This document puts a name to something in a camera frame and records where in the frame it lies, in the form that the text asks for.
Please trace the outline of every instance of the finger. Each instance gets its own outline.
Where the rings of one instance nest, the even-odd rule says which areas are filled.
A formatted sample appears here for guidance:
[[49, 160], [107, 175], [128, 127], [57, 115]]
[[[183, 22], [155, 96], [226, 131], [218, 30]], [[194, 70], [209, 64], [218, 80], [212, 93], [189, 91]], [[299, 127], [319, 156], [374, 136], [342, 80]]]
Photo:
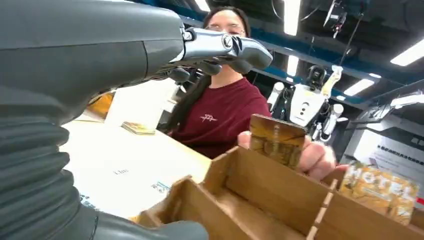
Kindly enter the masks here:
[[326, 146], [324, 146], [324, 144], [321, 142], [309, 142], [300, 155], [298, 169], [302, 172], [307, 172], [325, 154]]
[[307, 148], [311, 143], [312, 143], [311, 137], [309, 135], [305, 135], [303, 149]]
[[237, 136], [237, 144], [245, 149], [249, 149], [251, 144], [252, 133], [244, 131]]
[[308, 175], [316, 180], [321, 180], [336, 168], [333, 151], [327, 148], [325, 155], [309, 170]]
[[325, 176], [321, 182], [327, 184], [328, 186], [331, 185], [334, 179], [337, 179], [337, 189], [340, 188], [340, 185], [342, 184], [343, 177], [345, 176], [346, 171], [348, 170], [349, 165], [338, 165], [335, 167], [335, 169], [330, 172], [327, 176]]

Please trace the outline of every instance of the glasses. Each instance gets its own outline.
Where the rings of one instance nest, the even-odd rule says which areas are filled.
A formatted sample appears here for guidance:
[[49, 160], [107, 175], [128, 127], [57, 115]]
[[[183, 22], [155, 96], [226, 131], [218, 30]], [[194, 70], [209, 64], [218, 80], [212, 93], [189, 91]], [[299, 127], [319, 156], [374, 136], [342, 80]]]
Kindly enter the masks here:
[[229, 24], [225, 28], [216, 24], [212, 24], [207, 26], [206, 29], [216, 31], [216, 32], [227, 32], [230, 35], [238, 36], [238, 37], [241, 37], [245, 33], [243, 28], [238, 24]]

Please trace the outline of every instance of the long dark hair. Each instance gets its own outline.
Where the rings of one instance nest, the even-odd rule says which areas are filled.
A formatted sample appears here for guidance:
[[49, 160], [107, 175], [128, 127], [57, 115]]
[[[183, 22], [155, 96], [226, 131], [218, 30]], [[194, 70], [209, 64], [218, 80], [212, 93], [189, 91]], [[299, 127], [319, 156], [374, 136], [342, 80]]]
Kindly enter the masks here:
[[[206, 28], [209, 24], [211, 18], [218, 12], [230, 10], [237, 14], [241, 21], [243, 22], [244, 31], [246, 33], [246, 37], [251, 36], [251, 27], [249, 25], [249, 19], [246, 13], [238, 8], [233, 6], [220, 6], [212, 9], [209, 14], [203, 20], [203, 28]], [[170, 132], [174, 130], [178, 124], [183, 122], [187, 115], [189, 114], [190, 109], [196, 103], [196, 101], [202, 96], [203, 92], [207, 87], [211, 85], [211, 76], [205, 75], [201, 79], [197, 81], [197, 83], [187, 91], [184, 97], [180, 99], [180, 101], [175, 105], [172, 113], [169, 117], [168, 122], [165, 125], [165, 132]]]

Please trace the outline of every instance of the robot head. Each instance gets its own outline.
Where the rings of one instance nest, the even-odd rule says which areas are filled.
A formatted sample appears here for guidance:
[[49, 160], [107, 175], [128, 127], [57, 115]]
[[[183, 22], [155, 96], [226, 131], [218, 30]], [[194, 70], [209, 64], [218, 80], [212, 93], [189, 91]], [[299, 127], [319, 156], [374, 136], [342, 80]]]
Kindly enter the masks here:
[[308, 71], [309, 74], [307, 75], [306, 85], [311, 87], [312, 90], [321, 90], [325, 84], [325, 78], [327, 75], [326, 69], [322, 66], [315, 65], [311, 66]]

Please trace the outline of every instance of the maroon t-shirt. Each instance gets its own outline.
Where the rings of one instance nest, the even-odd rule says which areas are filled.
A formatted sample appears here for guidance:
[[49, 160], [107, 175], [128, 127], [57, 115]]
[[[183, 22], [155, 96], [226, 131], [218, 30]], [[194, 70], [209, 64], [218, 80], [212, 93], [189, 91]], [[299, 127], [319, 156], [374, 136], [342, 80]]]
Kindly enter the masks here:
[[213, 159], [237, 144], [237, 136], [249, 130], [253, 114], [271, 116], [265, 97], [243, 78], [207, 88], [171, 136]]

